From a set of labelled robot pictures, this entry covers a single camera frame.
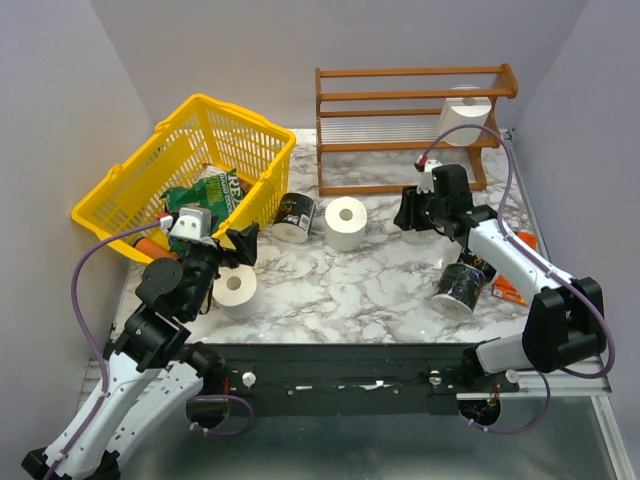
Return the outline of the plastic pinkish paper roll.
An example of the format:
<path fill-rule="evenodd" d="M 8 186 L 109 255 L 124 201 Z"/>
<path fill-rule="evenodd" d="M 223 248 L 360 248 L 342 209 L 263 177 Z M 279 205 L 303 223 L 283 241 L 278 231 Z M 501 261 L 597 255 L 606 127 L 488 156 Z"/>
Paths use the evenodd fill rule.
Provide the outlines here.
<path fill-rule="evenodd" d="M 430 245 L 438 241 L 440 236 L 434 230 L 424 231 L 403 231 L 402 239 L 412 245 Z"/>

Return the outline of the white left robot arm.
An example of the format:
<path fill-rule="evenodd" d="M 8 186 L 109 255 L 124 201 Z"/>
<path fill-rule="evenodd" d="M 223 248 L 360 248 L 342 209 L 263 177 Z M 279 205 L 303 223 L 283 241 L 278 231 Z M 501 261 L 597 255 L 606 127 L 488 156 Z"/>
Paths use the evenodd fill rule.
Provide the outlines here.
<path fill-rule="evenodd" d="M 187 253 L 159 258 L 143 271 L 140 305 L 124 330 L 97 355 L 101 378 L 80 411 L 47 447 L 22 461 L 34 479 L 117 479 L 126 454 L 177 405 L 227 386 L 223 358 L 201 342 L 188 343 L 223 267 L 252 266 L 259 226 L 229 230 L 231 247 L 203 229 L 185 236 Z"/>

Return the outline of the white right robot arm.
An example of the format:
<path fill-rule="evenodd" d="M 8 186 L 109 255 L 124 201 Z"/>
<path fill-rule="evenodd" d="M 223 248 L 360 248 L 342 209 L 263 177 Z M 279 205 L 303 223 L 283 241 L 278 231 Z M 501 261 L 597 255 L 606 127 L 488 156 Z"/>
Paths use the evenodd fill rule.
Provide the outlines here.
<path fill-rule="evenodd" d="M 480 343 L 466 351 L 460 379 L 480 392 L 497 373 L 561 370 L 599 355 L 607 346 L 600 285 L 555 267 L 498 218 L 476 205 L 465 169 L 457 164 L 424 173 L 418 186 L 403 189 L 394 219 L 404 231 L 434 230 L 481 257 L 525 299 L 529 313 L 519 335 Z"/>

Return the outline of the wooden two-tier shelf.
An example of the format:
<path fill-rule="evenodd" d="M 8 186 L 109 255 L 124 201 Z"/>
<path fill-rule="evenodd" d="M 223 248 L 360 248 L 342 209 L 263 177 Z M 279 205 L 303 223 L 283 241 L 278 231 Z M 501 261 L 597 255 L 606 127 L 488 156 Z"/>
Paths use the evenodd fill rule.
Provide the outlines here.
<path fill-rule="evenodd" d="M 397 194 L 417 182 L 413 162 L 453 157 L 470 175 L 470 186 L 487 186 L 481 156 L 499 146 L 481 131 L 465 147 L 437 136 L 444 100 L 449 96 L 489 97 L 493 108 L 484 126 L 496 130 L 497 103 L 519 93 L 510 64 L 378 69 L 318 68 L 315 71 L 317 183 L 322 196 Z"/>

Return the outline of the green snack bag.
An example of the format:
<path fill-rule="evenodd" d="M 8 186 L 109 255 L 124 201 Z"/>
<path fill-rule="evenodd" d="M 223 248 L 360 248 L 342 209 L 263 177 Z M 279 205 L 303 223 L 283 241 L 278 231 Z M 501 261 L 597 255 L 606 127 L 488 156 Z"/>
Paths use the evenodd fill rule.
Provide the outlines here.
<path fill-rule="evenodd" d="M 173 213 L 182 207 L 199 207 L 210 211 L 212 228 L 217 229 L 227 220 L 247 195 L 247 190 L 235 169 L 206 174 L 187 187 L 171 187 L 161 198 L 165 211 Z"/>

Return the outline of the black wrapped roll near basket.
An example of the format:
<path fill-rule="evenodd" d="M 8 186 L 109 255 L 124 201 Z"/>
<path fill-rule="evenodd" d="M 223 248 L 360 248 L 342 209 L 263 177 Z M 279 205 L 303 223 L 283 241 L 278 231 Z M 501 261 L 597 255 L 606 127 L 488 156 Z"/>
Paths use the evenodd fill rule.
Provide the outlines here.
<path fill-rule="evenodd" d="M 284 194 L 274 217 L 272 233 L 288 243 L 304 243 L 309 238 L 315 209 L 315 201 L 308 195 Z"/>

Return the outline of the black wrapped roll right rear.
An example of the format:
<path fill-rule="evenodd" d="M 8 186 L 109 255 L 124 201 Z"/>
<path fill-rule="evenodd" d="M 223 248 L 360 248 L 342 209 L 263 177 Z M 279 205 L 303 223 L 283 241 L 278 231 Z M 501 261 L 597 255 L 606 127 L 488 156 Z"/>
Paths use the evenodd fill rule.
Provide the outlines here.
<path fill-rule="evenodd" d="M 461 250 L 457 262 L 480 271 L 489 285 L 492 285 L 498 278 L 497 270 L 489 262 L 467 248 Z"/>

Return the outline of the black wrapped roll right front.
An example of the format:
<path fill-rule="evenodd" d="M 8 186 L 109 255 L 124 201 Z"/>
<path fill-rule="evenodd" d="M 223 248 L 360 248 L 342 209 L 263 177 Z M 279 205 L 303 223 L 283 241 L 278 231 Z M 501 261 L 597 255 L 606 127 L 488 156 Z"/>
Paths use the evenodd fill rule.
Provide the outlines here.
<path fill-rule="evenodd" d="M 485 284 L 480 270 L 464 263 L 450 264 L 440 277 L 431 305 L 449 318 L 469 318 Z"/>

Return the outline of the orange carrot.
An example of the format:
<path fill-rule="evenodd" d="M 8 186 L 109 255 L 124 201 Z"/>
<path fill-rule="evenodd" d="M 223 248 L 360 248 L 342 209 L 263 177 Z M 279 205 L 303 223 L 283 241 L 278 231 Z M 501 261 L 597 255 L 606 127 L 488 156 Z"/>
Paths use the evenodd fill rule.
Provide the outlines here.
<path fill-rule="evenodd" d="M 147 237 L 142 237 L 138 239 L 134 243 L 134 248 L 138 252 L 148 256 L 152 260 L 161 259 L 161 258 L 170 258 L 170 259 L 177 260 L 179 258 L 179 256 L 176 253 L 169 251 L 167 248 L 163 247 L 162 245 L 156 243 L 155 241 Z"/>

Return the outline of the yellow plastic shopping basket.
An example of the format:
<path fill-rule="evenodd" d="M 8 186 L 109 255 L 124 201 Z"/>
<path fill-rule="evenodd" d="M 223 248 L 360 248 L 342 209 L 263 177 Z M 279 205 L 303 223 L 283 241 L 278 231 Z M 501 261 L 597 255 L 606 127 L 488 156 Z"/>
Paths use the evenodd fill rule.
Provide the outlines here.
<path fill-rule="evenodd" d="M 214 233 L 229 246 L 228 229 L 266 226 L 288 190 L 295 134 L 241 106 L 194 94 L 127 161 L 107 175 L 72 209 L 71 217 L 99 239 L 156 220 L 162 194 L 189 188 L 207 166 L 233 170 L 251 188 Z"/>

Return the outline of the orange snack packet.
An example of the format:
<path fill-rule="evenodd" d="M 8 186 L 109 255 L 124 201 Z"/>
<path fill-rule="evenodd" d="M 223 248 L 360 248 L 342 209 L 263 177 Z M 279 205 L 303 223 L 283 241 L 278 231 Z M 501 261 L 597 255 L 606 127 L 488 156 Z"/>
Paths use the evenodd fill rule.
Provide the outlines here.
<path fill-rule="evenodd" d="M 517 236 L 534 251 L 538 251 L 536 236 L 531 232 L 518 231 Z M 526 300 L 520 295 L 520 292 L 502 275 L 499 275 L 492 285 L 492 295 L 496 298 L 526 305 Z"/>

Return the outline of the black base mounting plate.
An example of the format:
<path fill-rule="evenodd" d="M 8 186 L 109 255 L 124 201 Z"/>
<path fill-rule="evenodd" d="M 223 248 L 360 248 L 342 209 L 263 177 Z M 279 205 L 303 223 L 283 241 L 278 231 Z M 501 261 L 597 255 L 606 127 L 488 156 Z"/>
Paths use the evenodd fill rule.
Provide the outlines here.
<path fill-rule="evenodd" d="M 454 415 L 459 394 L 514 392 L 510 370 L 550 373 L 562 358 L 504 339 L 479 344 L 211 344 L 158 352 L 153 367 L 188 364 L 202 382 L 185 412 L 212 428 L 230 414 L 260 417 Z"/>

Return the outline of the aluminium rail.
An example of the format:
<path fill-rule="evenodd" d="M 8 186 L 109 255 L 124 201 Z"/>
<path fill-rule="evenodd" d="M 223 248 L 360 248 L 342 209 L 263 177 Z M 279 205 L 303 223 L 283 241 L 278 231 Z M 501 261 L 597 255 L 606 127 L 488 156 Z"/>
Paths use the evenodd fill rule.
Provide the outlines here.
<path fill-rule="evenodd" d="M 90 360 L 85 370 L 77 409 L 80 409 L 88 399 L 100 378 L 101 375 L 98 363 L 94 360 Z M 605 378 L 581 379 L 564 372 L 549 373 L 545 375 L 545 378 L 549 383 L 553 397 L 593 397 L 608 396 L 611 394 L 610 384 Z M 505 387 L 501 387 L 501 394 L 507 398 L 545 397 L 546 389 L 543 380 L 536 373 L 520 372 L 518 385 L 518 392 L 508 393 Z"/>

